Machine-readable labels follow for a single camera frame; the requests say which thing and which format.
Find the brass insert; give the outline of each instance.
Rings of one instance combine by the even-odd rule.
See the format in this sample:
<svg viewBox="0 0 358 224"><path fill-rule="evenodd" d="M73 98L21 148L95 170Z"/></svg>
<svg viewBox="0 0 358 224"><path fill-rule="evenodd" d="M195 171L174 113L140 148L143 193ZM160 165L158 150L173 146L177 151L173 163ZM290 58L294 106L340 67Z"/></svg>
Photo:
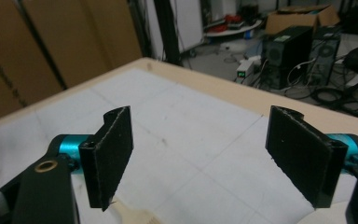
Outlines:
<svg viewBox="0 0 358 224"><path fill-rule="evenodd" d="M54 169L57 165L58 165L58 163L56 161L43 161L43 162L40 162L34 168L34 170L38 173L45 173L47 171Z"/></svg>

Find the white device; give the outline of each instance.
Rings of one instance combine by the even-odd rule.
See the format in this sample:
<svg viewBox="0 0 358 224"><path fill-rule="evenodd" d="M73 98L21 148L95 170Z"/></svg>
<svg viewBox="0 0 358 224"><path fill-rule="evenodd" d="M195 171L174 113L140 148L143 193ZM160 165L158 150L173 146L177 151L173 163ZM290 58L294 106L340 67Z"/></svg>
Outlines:
<svg viewBox="0 0 358 224"><path fill-rule="evenodd" d="M254 73L253 61L241 61L241 65L237 68L237 77L243 78L242 84L248 85L251 83L250 76Z"/></svg>
<svg viewBox="0 0 358 224"><path fill-rule="evenodd" d="M237 77L248 77L254 72L254 62L242 61L241 65L237 68Z"/></svg>

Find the cardboard box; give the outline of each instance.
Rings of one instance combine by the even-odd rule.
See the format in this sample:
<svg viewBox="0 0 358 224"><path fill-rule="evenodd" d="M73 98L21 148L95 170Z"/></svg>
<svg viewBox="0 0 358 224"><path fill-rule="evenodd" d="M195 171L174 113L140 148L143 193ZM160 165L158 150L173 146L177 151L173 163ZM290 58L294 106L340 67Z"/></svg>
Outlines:
<svg viewBox="0 0 358 224"><path fill-rule="evenodd" d="M68 87L142 57L125 0L22 0Z"/></svg>
<svg viewBox="0 0 358 224"><path fill-rule="evenodd" d="M0 0L0 117L61 90L16 5Z"/></svg>
<svg viewBox="0 0 358 224"><path fill-rule="evenodd" d="M339 23L339 16L333 6L284 7L268 15L266 34L276 35L292 25L329 26Z"/></svg>

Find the computer tower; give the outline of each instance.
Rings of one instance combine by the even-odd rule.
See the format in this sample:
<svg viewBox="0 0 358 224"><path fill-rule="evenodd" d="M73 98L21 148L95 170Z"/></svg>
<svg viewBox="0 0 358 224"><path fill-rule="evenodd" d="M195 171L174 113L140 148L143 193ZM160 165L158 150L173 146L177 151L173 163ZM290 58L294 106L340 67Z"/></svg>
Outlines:
<svg viewBox="0 0 358 224"><path fill-rule="evenodd" d="M283 68L267 64L261 72L260 84L266 89L281 90L293 85L304 74L304 71L305 69Z"/></svg>
<svg viewBox="0 0 358 224"><path fill-rule="evenodd" d="M295 67L309 60L312 31L309 26L291 26L263 41L262 59L267 62L260 78L264 84L280 90L307 72L306 65Z"/></svg>
<svg viewBox="0 0 358 224"><path fill-rule="evenodd" d="M309 80L313 85L327 85L336 61L340 42L340 28L319 27L313 37L308 66Z"/></svg>
<svg viewBox="0 0 358 224"><path fill-rule="evenodd" d="M291 26L263 42L263 56L269 65L293 68L308 60L312 27Z"/></svg>

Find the white table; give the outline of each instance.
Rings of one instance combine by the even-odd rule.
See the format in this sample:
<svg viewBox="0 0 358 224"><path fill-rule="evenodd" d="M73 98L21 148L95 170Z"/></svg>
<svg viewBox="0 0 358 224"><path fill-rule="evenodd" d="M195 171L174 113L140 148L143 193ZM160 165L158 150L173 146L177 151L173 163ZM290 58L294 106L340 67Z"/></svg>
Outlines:
<svg viewBox="0 0 358 224"><path fill-rule="evenodd" d="M246 31L253 30L257 26L259 26L261 24L261 22L262 22L261 20L257 20L255 22L255 24L253 24L251 26L243 26L238 30L226 30L226 31L217 32L217 33L208 32L208 33L205 33L205 36L206 37L218 37L218 36L227 36L227 35L238 35L240 33L245 33Z"/></svg>
<svg viewBox="0 0 358 224"><path fill-rule="evenodd" d="M117 190L163 223L297 223L313 211L265 150L269 107L305 114L322 132L356 133L358 119L180 67L142 59L0 119L0 187L61 133L94 134L103 113L131 106L134 150ZM342 175L334 203L351 197ZM90 209L73 175L82 223L119 223Z"/></svg>

